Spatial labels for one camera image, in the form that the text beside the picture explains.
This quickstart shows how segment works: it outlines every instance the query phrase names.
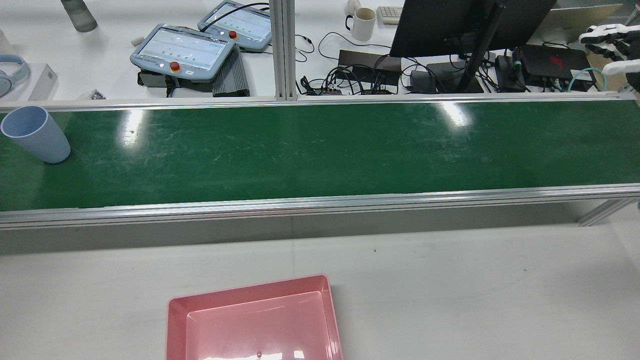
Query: white box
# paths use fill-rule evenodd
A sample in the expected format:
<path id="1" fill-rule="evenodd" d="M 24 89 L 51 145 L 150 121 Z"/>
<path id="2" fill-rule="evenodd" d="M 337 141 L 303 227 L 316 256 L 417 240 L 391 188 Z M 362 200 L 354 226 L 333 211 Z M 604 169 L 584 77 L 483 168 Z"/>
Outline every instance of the white box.
<path id="1" fill-rule="evenodd" d="M 53 95 L 53 88 L 58 81 L 56 75 L 48 64 L 44 63 L 28 63 L 31 74 L 29 77 L 18 83 L 5 96 L 0 97 L 3 101 L 39 101 L 49 100 Z M 17 64 L 2 63 L 0 70 L 7 74 L 15 72 Z"/>

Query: light blue headphones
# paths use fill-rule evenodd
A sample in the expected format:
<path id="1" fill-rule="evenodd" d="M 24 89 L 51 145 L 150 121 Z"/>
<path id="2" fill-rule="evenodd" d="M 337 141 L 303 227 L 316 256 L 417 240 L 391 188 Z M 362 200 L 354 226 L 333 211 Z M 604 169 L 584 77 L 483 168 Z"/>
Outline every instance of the light blue headphones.
<path id="1" fill-rule="evenodd" d="M 5 96 L 11 88 L 29 77 L 29 65 L 17 55 L 0 55 L 0 63 L 18 63 L 20 68 L 11 75 L 0 70 L 0 97 Z"/>

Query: gray bottle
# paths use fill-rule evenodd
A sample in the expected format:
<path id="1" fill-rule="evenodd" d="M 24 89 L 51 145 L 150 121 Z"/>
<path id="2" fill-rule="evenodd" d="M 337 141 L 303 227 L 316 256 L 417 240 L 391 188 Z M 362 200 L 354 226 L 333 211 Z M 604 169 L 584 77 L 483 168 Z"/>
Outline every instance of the gray bottle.
<path id="1" fill-rule="evenodd" d="M 87 33 L 98 26 L 83 0 L 60 0 L 71 19 L 74 28 L 81 33 Z"/>

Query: light blue cup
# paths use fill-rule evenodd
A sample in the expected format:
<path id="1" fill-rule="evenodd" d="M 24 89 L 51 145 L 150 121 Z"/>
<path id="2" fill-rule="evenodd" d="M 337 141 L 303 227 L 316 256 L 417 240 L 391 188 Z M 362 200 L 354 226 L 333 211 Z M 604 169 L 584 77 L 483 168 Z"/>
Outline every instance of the light blue cup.
<path id="1" fill-rule="evenodd" d="M 31 155 L 50 164 L 63 161 L 71 153 L 65 134 L 47 110 L 39 106 L 13 110 L 2 120 L 0 130 Z"/>

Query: plastic tray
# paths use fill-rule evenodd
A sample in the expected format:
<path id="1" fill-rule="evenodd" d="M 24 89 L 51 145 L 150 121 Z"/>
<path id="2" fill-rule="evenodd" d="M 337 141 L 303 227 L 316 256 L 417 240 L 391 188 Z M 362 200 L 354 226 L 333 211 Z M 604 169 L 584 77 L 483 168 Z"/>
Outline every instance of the plastic tray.
<path id="1" fill-rule="evenodd" d="M 325 275 L 169 301 L 166 360 L 342 360 Z"/>

